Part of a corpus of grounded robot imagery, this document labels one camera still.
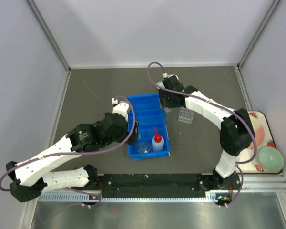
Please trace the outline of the wash bottle red nozzle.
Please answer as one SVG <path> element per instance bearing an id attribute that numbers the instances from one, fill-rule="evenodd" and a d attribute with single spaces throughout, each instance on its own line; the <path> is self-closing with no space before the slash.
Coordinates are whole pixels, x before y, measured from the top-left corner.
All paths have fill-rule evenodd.
<path id="1" fill-rule="evenodd" d="M 154 137 L 152 138 L 152 150 L 154 152 L 161 152 L 164 148 L 164 138 L 159 134 L 156 127 L 154 127 Z"/>

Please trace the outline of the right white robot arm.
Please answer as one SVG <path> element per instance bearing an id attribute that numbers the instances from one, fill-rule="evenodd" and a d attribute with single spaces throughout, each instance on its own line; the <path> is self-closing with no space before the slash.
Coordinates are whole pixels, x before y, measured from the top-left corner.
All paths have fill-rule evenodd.
<path id="1" fill-rule="evenodd" d="M 223 149 L 210 181 L 203 180 L 201 188 L 223 189 L 230 184 L 243 151 L 251 145 L 255 132 L 246 109 L 227 108 L 203 95 L 193 86 L 184 87 L 176 75 L 163 74 L 159 83 L 161 106 L 164 108 L 184 107 L 211 121 L 220 131 Z"/>

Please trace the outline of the small stoppered glass bottle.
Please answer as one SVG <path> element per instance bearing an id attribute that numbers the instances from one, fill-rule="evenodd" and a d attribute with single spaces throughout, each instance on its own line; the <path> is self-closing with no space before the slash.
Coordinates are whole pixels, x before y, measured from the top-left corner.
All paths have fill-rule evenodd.
<path id="1" fill-rule="evenodd" d="M 164 111 L 165 111 L 165 116 L 168 117 L 169 114 L 171 113 L 172 109 L 171 108 L 164 108 Z"/>

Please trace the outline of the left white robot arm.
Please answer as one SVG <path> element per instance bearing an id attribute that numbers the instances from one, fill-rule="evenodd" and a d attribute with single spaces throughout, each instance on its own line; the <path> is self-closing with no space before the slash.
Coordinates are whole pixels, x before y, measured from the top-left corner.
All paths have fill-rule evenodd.
<path id="1" fill-rule="evenodd" d="M 6 164 L 10 193 L 19 202 L 27 202 L 41 194 L 58 189 L 78 191 L 100 187 L 97 169 L 85 165 L 69 171 L 56 172 L 62 164 L 86 156 L 100 154 L 111 143 L 135 145 L 139 121 L 118 113 L 106 113 L 103 120 L 94 124 L 79 124 L 57 143 L 25 162 Z"/>

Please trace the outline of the blue compartment plastic bin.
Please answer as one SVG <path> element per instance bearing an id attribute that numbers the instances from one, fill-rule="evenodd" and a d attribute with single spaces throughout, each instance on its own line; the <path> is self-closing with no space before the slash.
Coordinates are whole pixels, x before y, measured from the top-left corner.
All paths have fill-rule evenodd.
<path id="1" fill-rule="evenodd" d="M 139 120 L 139 139 L 136 145 L 128 145 L 128 156 L 131 160 L 141 160 L 148 158 L 162 158 L 167 157 L 170 152 L 170 144 L 167 133 L 165 113 L 160 105 L 160 98 L 158 94 L 142 94 L 128 96 L 134 108 L 135 119 Z M 161 152 L 154 152 L 151 148 L 149 153 L 140 154 L 136 151 L 136 146 L 146 141 L 152 145 L 152 138 L 154 137 L 154 127 L 157 128 L 159 134 L 164 138 L 164 148 Z"/>

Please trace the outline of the small clear glass dish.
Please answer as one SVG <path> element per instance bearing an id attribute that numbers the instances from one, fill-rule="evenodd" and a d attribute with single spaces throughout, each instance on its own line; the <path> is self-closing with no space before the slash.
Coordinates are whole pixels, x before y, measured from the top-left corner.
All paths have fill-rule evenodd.
<path id="1" fill-rule="evenodd" d="M 149 142 L 142 141 L 136 146 L 136 151 L 140 154 L 145 154 L 149 153 L 151 151 L 151 148 L 152 146 Z"/>

